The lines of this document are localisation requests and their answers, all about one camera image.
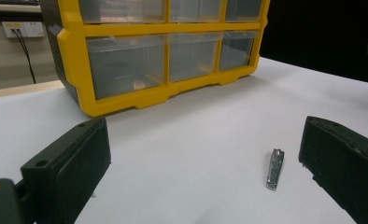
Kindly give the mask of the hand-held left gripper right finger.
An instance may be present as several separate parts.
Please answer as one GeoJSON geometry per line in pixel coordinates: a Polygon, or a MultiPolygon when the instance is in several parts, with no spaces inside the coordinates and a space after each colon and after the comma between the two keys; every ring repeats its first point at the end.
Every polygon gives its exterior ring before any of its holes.
{"type": "Polygon", "coordinates": [[[368,138],[349,128],[307,117],[299,162],[357,224],[368,224],[368,138]]]}

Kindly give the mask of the set of clear organizer drawers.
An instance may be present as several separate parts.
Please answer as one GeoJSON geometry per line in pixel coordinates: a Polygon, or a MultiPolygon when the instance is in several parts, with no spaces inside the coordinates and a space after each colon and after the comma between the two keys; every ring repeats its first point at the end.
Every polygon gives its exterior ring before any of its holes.
{"type": "MultiPolygon", "coordinates": [[[[250,22],[262,0],[79,0],[88,24],[250,22]]],[[[89,37],[87,47],[98,99],[219,71],[223,33],[89,37]]]]}

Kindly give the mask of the small metal screw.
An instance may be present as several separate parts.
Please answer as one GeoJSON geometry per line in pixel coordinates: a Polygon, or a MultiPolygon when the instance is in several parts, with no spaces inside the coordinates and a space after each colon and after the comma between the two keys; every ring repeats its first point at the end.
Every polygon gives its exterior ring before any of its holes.
{"type": "Polygon", "coordinates": [[[277,188],[284,157],[285,152],[279,148],[275,148],[271,153],[268,175],[265,184],[265,186],[270,190],[276,190],[277,188]]]}

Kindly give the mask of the white wall socket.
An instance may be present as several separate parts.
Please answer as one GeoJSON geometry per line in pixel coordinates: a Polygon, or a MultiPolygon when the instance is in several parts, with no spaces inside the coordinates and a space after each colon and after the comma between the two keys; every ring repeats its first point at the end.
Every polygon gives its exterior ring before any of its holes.
{"type": "Polygon", "coordinates": [[[3,21],[2,25],[7,38],[16,38],[16,33],[29,38],[45,36],[44,27],[39,21],[3,21]]]}

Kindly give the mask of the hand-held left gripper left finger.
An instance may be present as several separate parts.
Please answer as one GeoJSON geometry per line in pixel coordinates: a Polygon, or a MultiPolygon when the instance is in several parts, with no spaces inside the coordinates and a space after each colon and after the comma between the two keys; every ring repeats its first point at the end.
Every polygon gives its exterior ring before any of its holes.
{"type": "Polygon", "coordinates": [[[106,120],[84,121],[21,167],[37,224],[74,224],[111,163],[106,120]]]}

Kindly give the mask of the yellow black drawer organizer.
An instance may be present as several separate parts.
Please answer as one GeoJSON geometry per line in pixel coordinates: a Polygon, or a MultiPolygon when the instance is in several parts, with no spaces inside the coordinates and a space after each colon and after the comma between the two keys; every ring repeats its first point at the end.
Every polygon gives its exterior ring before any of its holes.
{"type": "Polygon", "coordinates": [[[39,0],[50,41],[53,60],[59,79],[89,116],[98,117],[126,108],[144,108],[162,103],[172,96],[203,86],[224,85],[252,74],[260,59],[262,35],[267,24],[271,0],[262,0],[260,15],[250,22],[176,23],[107,23],[88,24],[82,20],[79,0],[39,0]],[[158,35],[173,33],[207,33],[216,31],[255,31],[248,64],[210,75],[178,82],[166,80],[157,87],[132,91],[98,99],[92,81],[91,63],[87,47],[89,37],[158,35]]]}

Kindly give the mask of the clear plastic storage drawer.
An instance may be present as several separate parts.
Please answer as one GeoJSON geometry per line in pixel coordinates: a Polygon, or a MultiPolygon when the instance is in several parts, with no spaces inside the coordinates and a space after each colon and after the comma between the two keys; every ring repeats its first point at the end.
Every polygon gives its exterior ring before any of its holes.
{"type": "Polygon", "coordinates": [[[258,35],[255,31],[224,32],[219,58],[219,70],[226,71],[247,65],[254,40],[258,35]]]}

